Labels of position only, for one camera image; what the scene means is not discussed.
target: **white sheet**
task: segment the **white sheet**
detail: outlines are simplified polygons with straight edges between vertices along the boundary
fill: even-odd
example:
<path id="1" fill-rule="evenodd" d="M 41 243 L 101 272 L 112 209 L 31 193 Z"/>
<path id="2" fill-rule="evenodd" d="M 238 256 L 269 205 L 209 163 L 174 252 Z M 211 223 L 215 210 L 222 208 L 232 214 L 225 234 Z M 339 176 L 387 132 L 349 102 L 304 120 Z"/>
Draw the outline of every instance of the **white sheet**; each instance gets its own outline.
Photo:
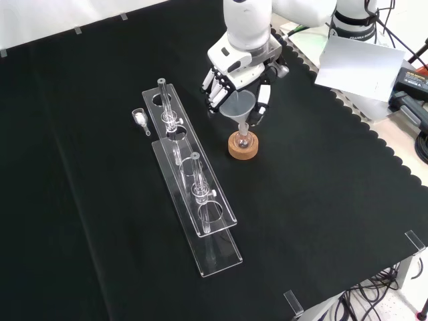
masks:
<path id="1" fill-rule="evenodd" d="M 388 102 L 405 53 L 341 37 L 330 37 L 315 83 Z"/>

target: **black tablecloth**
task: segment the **black tablecloth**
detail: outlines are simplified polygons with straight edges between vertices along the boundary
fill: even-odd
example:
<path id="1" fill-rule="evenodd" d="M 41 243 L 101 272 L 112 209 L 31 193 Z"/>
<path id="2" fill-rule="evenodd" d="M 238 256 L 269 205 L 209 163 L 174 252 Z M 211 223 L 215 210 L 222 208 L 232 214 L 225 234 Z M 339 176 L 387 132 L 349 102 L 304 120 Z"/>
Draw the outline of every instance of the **black tablecloth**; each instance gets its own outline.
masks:
<path id="1" fill-rule="evenodd" d="M 225 31 L 221 1 L 169 1 L 128 18 L 1 60 L 6 320 L 286 320 L 284 292 L 310 308 L 415 253 L 408 230 L 428 243 L 427 189 L 290 48 L 291 72 L 255 130 L 259 154 L 239 162 L 226 151 L 236 125 L 208 119 L 199 92 Z M 207 279 L 131 117 L 160 77 L 238 219 L 243 264 Z"/>

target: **acrylic test tube rack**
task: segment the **acrylic test tube rack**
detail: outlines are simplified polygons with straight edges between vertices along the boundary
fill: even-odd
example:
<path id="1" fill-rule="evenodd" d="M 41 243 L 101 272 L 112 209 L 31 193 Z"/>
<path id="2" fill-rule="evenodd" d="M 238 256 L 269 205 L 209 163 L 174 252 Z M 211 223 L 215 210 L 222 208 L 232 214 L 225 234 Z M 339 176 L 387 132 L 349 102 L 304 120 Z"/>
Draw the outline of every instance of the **acrylic test tube rack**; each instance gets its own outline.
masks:
<path id="1" fill-rule="evenodd" d="M 199 272 L 206 277 L 240 264 L 228 230 L 237 220 L 174 86 L 161 78 L 142 96 L 159 136 L 153 150 Z"/>

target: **white wall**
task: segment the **white wall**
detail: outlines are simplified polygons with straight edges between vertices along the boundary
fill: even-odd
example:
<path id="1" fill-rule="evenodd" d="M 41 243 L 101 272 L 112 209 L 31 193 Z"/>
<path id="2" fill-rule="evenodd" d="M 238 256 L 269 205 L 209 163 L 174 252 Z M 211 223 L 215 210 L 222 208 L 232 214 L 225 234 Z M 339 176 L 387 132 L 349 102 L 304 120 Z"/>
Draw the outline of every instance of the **white wall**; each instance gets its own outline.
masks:
<path id="1" fill-rule="evenodd" d="M 0 49 L 166 0 L 0 0 Z"/>
<path id="2" fill-rule="evenodd" d="M 391 13 L 388 28 L 400 38 L 414 52 L 419 50 L 428 38 L 427 12 L 428 0 L 396 0 L 395 9 Z M 390 0 L 378 0 L 379 8 L 389 7 Z M 385 22 L 387 10 L 381 11 L 381 19 Z M 397 41 L 397 48 L 406 50 Z M 412 56 L 406 50 L 405 59 Z M 422 55 L 423 61 L 428 64 L 428 52 Z M 422 64 L 416 61 L 413 64 L 416 68 Z"/>

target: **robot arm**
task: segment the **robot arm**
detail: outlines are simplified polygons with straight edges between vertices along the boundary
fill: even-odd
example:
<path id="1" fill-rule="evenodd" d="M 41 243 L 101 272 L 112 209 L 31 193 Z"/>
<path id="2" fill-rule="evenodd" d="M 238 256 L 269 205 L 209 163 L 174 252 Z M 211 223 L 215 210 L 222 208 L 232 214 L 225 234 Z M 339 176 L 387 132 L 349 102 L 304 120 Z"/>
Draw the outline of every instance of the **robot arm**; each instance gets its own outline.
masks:
<path id="1" fill-rule="evenodd" d="M 212 66 L 202 91 L 214 113 L 234 91 L 261 80 L 257 104 L 247 121 L 255 126 L 268 110 L 270 82 L 265 73 L 271 68 L 279 78 L 288 73 L 280 39 L 271 34 L 272 10 L 314 27 L 332 15 L 336 0 L 223 0 L 223 5 L 227 33 L 208 51 Z"/>

